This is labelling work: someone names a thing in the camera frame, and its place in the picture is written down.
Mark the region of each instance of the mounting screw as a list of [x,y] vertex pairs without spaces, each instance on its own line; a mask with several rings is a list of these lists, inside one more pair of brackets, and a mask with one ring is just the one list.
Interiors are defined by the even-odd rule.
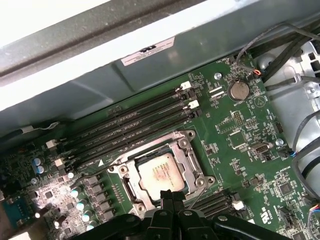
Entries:
[[221,222],[225,222],[228,220],[228,218],[226,216],[218,216],[218,219],[221,221]]
[[210,177],[210,178],[208,179],[208,182],[209,182],[210,184],[213,184],[213,183],[215,182],[215,179],[214,179],[213,177]]
[[182,139],[182,140],[179,142],[180,148],[185,148],[187,145],[188,145],[188,141],[185,140],[185,139]]
[[195,184],[197,186],[203,186],[205,184],[205,181],[202,179],[202,178],[198,178],[196,181],[195,181]]
[[310,94],[313,94],[315,92],[315,88],[314,87],[309,87],[307,92],[310,93]]
[[186,215],[186,216],[191,216],[192,212],[191,211],[184,211],[183,214]]
[[285,141],[283,141],[281,138],[278,138],[277,140],[275,140],[275,145],[277,145],[278,147],[281,147],[285,144]]
[[145,206],[144,206],[144,205],[139,204],[139,205],[138,205],[138,210],[141,212],[141,211],[146,210],[146,208],[145,208]]
[[122,167],[120,167],[120,172],[122,174],[126,174],[128,172],[128,168],[126,166],[122,166]]
[[220,73],[220,72],[216,72],[215,74],[214,74],[214,79],[215,80],[220,80],[222,78],[222,74]]

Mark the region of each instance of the label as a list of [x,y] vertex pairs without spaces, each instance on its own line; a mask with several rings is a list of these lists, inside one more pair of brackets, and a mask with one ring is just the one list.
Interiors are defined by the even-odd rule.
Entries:
[[129,66],[130,64],[133,64],[142,59],[145,59],[153,54],[156,54],[165,49],[171,48],[174,45],[174,42],[175,42],[175,37],[172,37],[162,42],[159,42],[157,44],[145,47],[134,54],[131,54],[129,56],[122,58],[121,62],[123,63],[124,66]]

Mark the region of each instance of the capacitor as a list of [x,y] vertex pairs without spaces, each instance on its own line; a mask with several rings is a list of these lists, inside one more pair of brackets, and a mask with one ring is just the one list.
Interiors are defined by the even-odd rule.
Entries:
[[32,185],[36,185],[37,183],[38,183],[38,179],[37,178],[34,177],[34,178],[31,179],[31,184]]
[[76,204],[76,209],[83,211],[87,205],[87,200],[81,199],[77,204]]
[[40,157],[36,157],[35,159],[33,159],[33,164],[35,166],[41,165],[41,162],[42,162],[42,158],[40,158]]
[[87,223],[90,221],[90,218],[92,217],[92,212],[90,210],[85,211],[85,213],[82,215],[82,221]]
[[61,215],[57,220],[55,220],[53,222],[55,228],[59,228],[62,225],[62,223],[64,222],[64,220],[66,220],[66,219],[67,219],[67,216]]
[[50,206],[45,206],[45,207],[43,207],[43,208],[41,208],[39,211],[37,211],[36,213],[35,213],[35,218],[36,219],[39,219],[39,218],[41,218],[43,215],[45,215],[47,212],[49,212],[49,210],[51,209],[51,207]]
[[98,223],[97,223],[96,221],[91,221],[91,222],[89,223],[89,225],[86,226],[86,230],[87,230],[87,231],[90,231],[91,229],[94,229],[97,225],[98,225]]
[[68,176],[69,179],[73,179],[75,177],[75,174],[71,171],[71,172],[68,173],[67,176]]
[[73,197],[73,198],[76,198],[76,197],[78,197],[78,195],[80,194],[80,192],[81,192],[81,189],[80,189],[80,187],[76,187],[76,188],[74,188],[71,192],[70,192],[70,195],[71,195],[71,197]]
[[45,173],[47,171],[48,171],[48,166],[45,165],[45,164],[36,167],[36,172],[38,174],[43,174],[43,173]]

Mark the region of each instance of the green circuit board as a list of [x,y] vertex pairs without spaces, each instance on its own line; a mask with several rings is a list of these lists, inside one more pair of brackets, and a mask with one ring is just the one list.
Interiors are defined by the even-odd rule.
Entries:
[[[243,61],[253,66],[249,55],[246,55]],[[222,78],[215,79],[216,73],[221,73]],[[12,173],[10,178],[18,179],[21,185],[21,190],[16,195],[26,199],[26,204],[32,212],[35,209],[35,201],[30,197],[30,192],[37,191],[36,202],[38,206],[43,206],[46,201],[50,200],[43,196],[44,193],[51,191],[54,198],[53,203],[57,208],[69,211],[64,208],[74,200],[70,197],[65,198],[69,191],[68,186],[72,185],[77,178],[94,174],[108,166],[124,151],[123,149],[115,150],[93,159],[80,166],[73,179],[62,181],[63,176],[52,168],[58,156],[51,156],[46,149],[46,142],[66,138],[87,126],[108,119],[110,112],[114,110],[129,110],[188,81],[195,90],[202,115],[160,129],[145,137],[143,142],[154,140],[173,131],[195,131],[196,136],[190,143],[201,169],[206,176],[215,177],[215,183],[201,199],[223,189],[230,189],[232,192],[237,192],[244,202],[247,210],[244,219],[247,221],[289,238],[311,239],[306,227],[310,207],[303,200],[304,189],[291,170],[292,158],[280,154],[289,147],[282,133],[281,124],[266,95],[264,84],[260,78],[249,75],[245,70],[230,62],[228,57],[153,87],[116,105],[79,119],[66,127],[60,129],[57,127],[50,134],[12,150],[9,154],[4,154],[1,156],[0,163],[2,170],[6,169]],[[245,100],[235,100],[230,97],[230,86],[235,82],[245,83],[249,87],[249,95]],[[253,149],[257,147],[256,144],[264,144],[264,148],[268,147],[267,151],[263,154],[254,153]],[[32,160],[39,156],[44,158],[48,167],[47,172],[43,174],[37,174],[32,166]],[[104,171],[99,177],[99,182],[108,193],[108,200],[112,203],[114,214],[128,213],[133,205],[119,176]],[[32,179],[37,179],[38,182],[31,184]],[[88,193],[85,191],[78,196],[79,199],[87,197]],[[84,211],[91,208],[92,206],[87,206]],[[281,208],[286,208],[290,212],[295,221],[293,227],[286,227],[279,213]],[[86,224],[81,222],[78,215],[80,213],[76,209],[70,213],[72,219],[69,222],[74,223],[72,227],[68,226],[72,231],[70,234],[82,233],[86,230]],[[48,238],[63,239],[70,236],[55,229],[50,223],[54,214],[49,214],[46,218],[50,229]],[[99,224],[102,223],[99,216],[93,218]]]

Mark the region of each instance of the wire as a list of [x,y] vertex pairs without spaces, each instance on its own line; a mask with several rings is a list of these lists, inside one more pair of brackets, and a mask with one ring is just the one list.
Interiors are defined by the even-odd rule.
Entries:
[[311,195],[313,198],[316,198],[317,200],[320,200],[320,197],[318,194],[310,187],[307,180],[302,176],[302,173],[299,169],[299,161],[308,155],[309,153],[313,152],[317,148],[320,147],[320,137],[316,138],[312,142],[310,142],[307,146],[305,146],[292,160],[291,168],[294,172],[294,174],[297,176],[300,183],[305,188],[305,191]]
[[[314,33],[320,33],[320,27],[313,30]],[[299,36],[293,40],[281,53],[272,61],[269,66],[264,70],[262,81],[267,82],[282,66],[311,38],[307,36]]]
[[306,179],[309,173],[318,165],[320,164],[320,156],[313,159],[308,165],[303,169],[302,176]]
[[255,37],[253,40],[251,40],[247,45],[245,45],[241,50],[240,52],[238,53],[237,57],[236,57],[236,64],[240,67],[240,68],[243,68],[243,69],[246,69],[248,71],[252,71],[254,72],[256,69],[253,68],[253,67],[249,67],[249,66],[246,66],[242,63],[240,63],[240,58],[242,57],[242,55],[253,45],[255,44],[256,42],[258,42],[260,39],[262,39],[265,35],[267,35],[269,32],[271,32],[272,30],[274,29],[277,29],[279,27],[288,27],[292,30],[294,30],[295,32],[301,34],[301,35],[304,35],[304,36],[307,36],[309,38],[312,38],[312,39],[315,39],[315,40],[319,40],[320,41],[320,36],[312,33],[312,32],[309,32],[309,31],[306,31],[302,28],[299,28],[299,27],[296,27],[290,23],[287,23],[287,22],[282,22],[282,23],[279,23],[279,24],[276,24],[274,26],[271,26],[269,27],[267,30],[263,31],[262,33],[260,33],[257,37]]
[[[301,76],[301,80],[306,81],[306,82],[313,82],[313,83],[316,83],[316,84],[320,84],[320,78],[318,78],[318,77]],[[279,83],[266,86],[265,89],[267,91],[272,91],[272,90],[277,90],[277,89],[281,89],[281,88],[290,86],[290,85],[295,84],[295,83],[296,83],[296,79],[294,77],[292,77],[292,78],[286,79],[284,81],[281,81]]]
[[201,198],[201,196],[205,193],[205,191],[207,190],[207,187],[204,187],[202,189],[202,191],[200,192],[200,194],[198,195],[198,197],[194,200],[194,202],[188,207],[188,209],[192,209],[194,207],[194,205],[198,202],[198,200]]
[[305,126],[307,125],[307,123],[315,116],[320,115],[320,110],[315,111],[313,113],[311,113],[310,115],[306,116],[303,121],[300,123],[298,129],[296,130],[294,139],[293,139],[293,143],[292,143],[292,151],[296,152],[297,151],[297,143],[298,143],[298,139],[300,137],[300,134],[302,132],[302,130],[305,128]]

